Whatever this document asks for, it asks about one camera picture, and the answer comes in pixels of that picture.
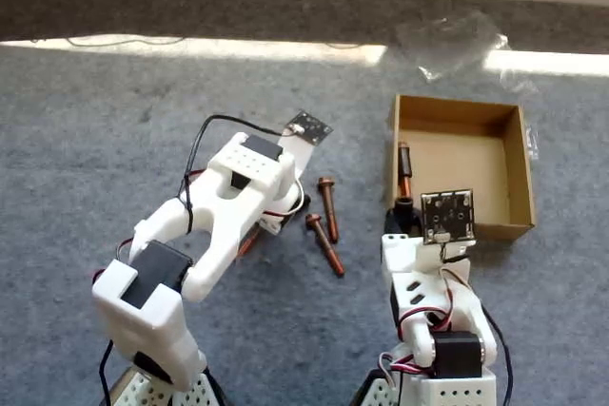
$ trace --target bolt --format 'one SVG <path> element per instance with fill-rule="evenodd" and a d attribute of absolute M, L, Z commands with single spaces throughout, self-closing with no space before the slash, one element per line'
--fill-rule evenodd
<path fill-rule="evenodd" d="M 315 234 L 317 235 L 317 242 L 322 247 L 324 254 L 325 254 L 325 258 L 327 259 L 328 263 L 334 270 L 334 273 L 336 274 L 336 276 L 341 278 L 344 275 L 343 264 L 341 263 L 339 256 L 336 254 L 334 247 L 332 246 L 332 244 L 328 240 L 327 236 L 325 235 L 324 228 L 322 227 L 322 224 L 321 224 L 321 220 L 322 220 L 322 217 L 319 214 L 315 214 L 315 213 L 307 214 L 306 217 L 304 218 L 304 221 L 306 222 L 306 228 L 308 228 L 309 230 L 315 231 Z"/>
<path fill-rule="evenodd" d="M 322 177 L 317 181 L 317 188 L 324 198 L 325 218 L 327 219 L 327 232 L 330 241 L 337 243 L 339 240 L 339 226 L 336 223 L 336 213 L 334 211 L 334 200 L 332 199 L 332 186 L 334 180 L 329 177 Z"/>

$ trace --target cardboard box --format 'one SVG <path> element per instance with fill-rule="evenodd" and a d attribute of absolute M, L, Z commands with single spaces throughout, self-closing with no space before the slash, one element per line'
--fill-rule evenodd
<path fill-rule="evenodd" d="M 412 196 L 471 188 L 476 238 L 515 240 L 535 226 L 519 106 L 398 95 L 390 118 L 387 207 L 400 195 L 398 142 L 408 142 Z"/>

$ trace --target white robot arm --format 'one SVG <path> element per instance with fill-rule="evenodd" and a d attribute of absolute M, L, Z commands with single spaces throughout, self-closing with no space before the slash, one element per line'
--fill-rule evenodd
<path fill-rule="evenodd" d="M 422 237 L 400 230 L 383 235 L 383 277 L 401 343 L 380 355 L 379 370 L 370 373 L 352 406 L 496 406 L 489 367 L 497 343 L 468 284 L 466 249 L 476 243 L 472 193 L 425 198 L 432 209 L 422 203 Z M 453 234 L 438 230 L 442 224 Z"/>
<path fill-rule="evenodd" d="M 182 298 L 209 294 L 256 222 L 277 234 L 303 206 L 299 176 L 330 131 L 301 113 L 278 144 L 237 133 L 178 197 L 135 226 L 128 264 L 112 261 L 92 293 L 106 333 L 147 378 L 177 392 L 201 381 L 206 358 L 187 329 Z M 165 244 L 191 230 L 211 234 L 196 262 Z"/>

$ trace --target mounting hole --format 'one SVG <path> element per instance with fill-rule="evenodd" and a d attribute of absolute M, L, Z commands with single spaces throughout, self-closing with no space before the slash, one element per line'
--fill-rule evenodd
<path fill-rule="evenodd" d="M 413 281 L 410 283 L 410 285 L 408 287 L 406 287 L 406 290 L 408 292 L 412 292 L 413 290 L 415 290 L 417 287 L 419 287 L 421 285 L 420 282 L 418 282 L 417 280 Z"/>
<path fill-rule="evenodd" d="M 417 304 L 417 303 L 419 303 L 424 298 L 425 298 L 425 295 L 419 294 L 414 299 L 412 299 L 410 301 L 410 304 Z"/>

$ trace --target circuit board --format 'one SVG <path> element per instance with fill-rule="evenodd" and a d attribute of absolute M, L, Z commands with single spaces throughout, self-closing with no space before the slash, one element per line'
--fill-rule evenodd
<path fill-rule="evenodd" d="M 321 143 L 332 132 L 332 127 L 306 111 L 298 113 L 286 127 L 313 145 Z"/>
<path fill-rule="evenodd" d="M 471 189 L 421 194 L 423 244 L 474 240 Z"/>

